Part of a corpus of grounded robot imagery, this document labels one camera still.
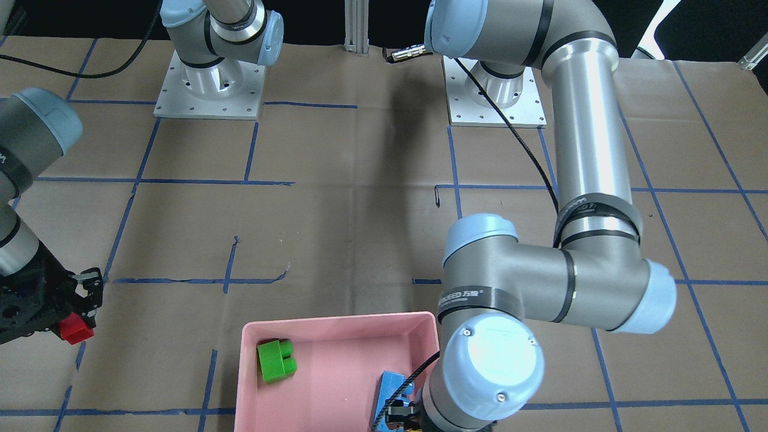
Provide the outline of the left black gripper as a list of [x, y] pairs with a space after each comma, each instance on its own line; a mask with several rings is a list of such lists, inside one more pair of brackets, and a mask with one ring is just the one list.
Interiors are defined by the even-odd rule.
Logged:
[[424, 431], [424, 404], [420, 400], [387, 401], [387, 429], [392, 431]]

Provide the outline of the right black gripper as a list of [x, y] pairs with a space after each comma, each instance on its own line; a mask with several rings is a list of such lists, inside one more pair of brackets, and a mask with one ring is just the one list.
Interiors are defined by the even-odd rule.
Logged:
[[27, 265], [11, 276], [2, 276], [1, 344], [36, 332], [50, 331], [60, 337], [59, 323], [74, 311], [85, 322], [95, 322], [103, 298], [99, 268], [74, 274], [39, 241]]

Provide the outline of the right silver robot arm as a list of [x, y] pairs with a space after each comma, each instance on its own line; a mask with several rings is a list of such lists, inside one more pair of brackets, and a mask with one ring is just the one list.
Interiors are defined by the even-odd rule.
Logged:
[[[284, 21], [261, 1], [162, 1], [162, 25], [173, 47], [159, 72], [76, 77], [74, 101], [90, 119], [98, 109], [113, 114], [101, 124], [126, 125], [153, 118], [150, 138], [161, 154], [202, 150], [231, 156], [242, 150], [248, 182], [266, 68], [281, 51]], [[28, 88], [2, 101], [2, 342], [50, 331], [69, 344], [93, 336], [103, 302], [101, 271], [66, 270], [11, 207], [47, 167], [82, 135], [82, 123], [60, 96]]]

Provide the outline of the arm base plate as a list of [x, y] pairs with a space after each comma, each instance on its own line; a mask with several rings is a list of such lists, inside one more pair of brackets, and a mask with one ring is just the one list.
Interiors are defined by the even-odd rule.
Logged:
[[543, 128], [548, 125], [534, 70], [518, 77], [492, 76], [477, 60], [443, 57], [449, 123], [456, 127]]
[[154, 116], [256, 121], [266, 71], [266, 66], [230, 58], [209, 68], [192, 68], [173, 53]]

